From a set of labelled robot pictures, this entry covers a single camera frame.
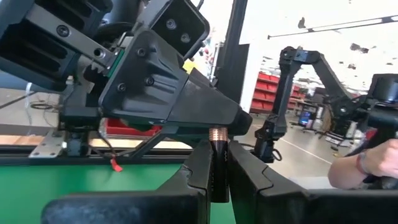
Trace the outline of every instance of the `wristwatch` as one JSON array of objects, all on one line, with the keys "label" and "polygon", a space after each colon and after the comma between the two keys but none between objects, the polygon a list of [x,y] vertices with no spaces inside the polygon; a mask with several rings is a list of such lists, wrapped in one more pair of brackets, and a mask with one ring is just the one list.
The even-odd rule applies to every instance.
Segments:
[{"label": "wristwatch", "polygon": [[360,171],[360,173],[364,175],[370,175],[370,172],[367,170],[364,160],[366,158],[366,153],[361,152],[358,154],[358,157],[356,158],[356,168],[357,170]]}]

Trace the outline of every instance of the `black pole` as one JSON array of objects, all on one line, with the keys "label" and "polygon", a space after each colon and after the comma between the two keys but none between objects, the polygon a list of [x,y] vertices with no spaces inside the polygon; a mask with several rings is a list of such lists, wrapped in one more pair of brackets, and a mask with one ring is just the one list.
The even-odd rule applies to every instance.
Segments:
[{"label": "black pole", "polygon": [[233,2],[228,30],[225,36],[224,57],[220,63],[220,72],[222,75],[224,75],[223,71],[226,71],[234,64],[234,53],[238,51],[247,4],[248,0],[234,0]]},{"label": "black pole", "polygon": [[231,100],[241,100],[248,45],[240,46],[244,16],[248,0],[234,0],[229,18],[225,43],[219,47],[213,83]]}]

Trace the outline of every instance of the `green surface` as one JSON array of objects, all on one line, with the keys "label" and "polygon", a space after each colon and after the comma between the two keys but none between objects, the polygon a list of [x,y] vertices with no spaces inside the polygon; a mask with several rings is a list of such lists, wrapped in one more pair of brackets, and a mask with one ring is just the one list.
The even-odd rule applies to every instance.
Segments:
[{"label": "green surface", "polygon": [[[154,190],[180,165],[0,167],[0,223],[39,223],[44,205],[89,191]],[[211,222],[235,223],[232,205],[212,204]]]}]

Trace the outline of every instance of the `screw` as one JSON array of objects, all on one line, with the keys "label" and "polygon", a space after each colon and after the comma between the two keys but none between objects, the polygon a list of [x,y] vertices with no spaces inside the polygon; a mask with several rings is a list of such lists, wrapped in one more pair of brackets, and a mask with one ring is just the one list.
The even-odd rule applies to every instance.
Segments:
[{"label": "screw", "polygon": [[177,28],[177,24],[175,23],[174,19],[169,19],[169,20],[166,22],[166,27],[167,27],[169,30],[174,30],[175,28]]},{"label": "screw", "polygon": [[138,55],[139,57],[144,57],[146,54],[147,54],[147,52],[146,52],[145,49],[138,49],[138,50],[137,50],[137,55]]},{"label": "screw", "polygon": [[151,86],[151,85],[153,85],[155,83],[155,80],[154,80],[154,78],[152,78],[152,77],[147,77],[146,79],[145,79],[145,85],[147,85],[147,86]]},{"label": "screw", "polygon": [[69,28],[65,25],[59,25],[57,27],[57,34],[61,37],[67,37],[70,34]]},{"label": "screw", "polygon": [[191,37],[189,37],[188,34],[182,34],[181,35],[181,42],[183,42],[184,44],[187,44],[191,41]]},{"label": "screw", "polygon": [[118,85],[118,91],[125,91],[126,90],[126,85],[124,83],[120,83]]}]

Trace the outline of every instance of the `human arm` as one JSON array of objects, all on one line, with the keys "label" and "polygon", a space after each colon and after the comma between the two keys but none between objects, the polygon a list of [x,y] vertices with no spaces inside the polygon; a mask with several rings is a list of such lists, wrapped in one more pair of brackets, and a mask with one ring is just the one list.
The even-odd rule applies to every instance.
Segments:
[{"label": "human arm", "polygon": [[339,189],[352,189],[359,187],[367,179],[368,175],[359,171],[356,165],[358,154],[362,151],[364,151],[363,146],[332,163],[328,173],[330,185]]},{"label": "human arm", "polygon": [[359,148],[347,157],[339,158],[332,163],[328,174],[332,186],[340,189],[352,189],[375,177],[398,178],[398,139],[390,139],[366,150],[363,169],[369,175],[361,172],[357,166],[358,153],[363,151],[365,151],[363,148]]}]

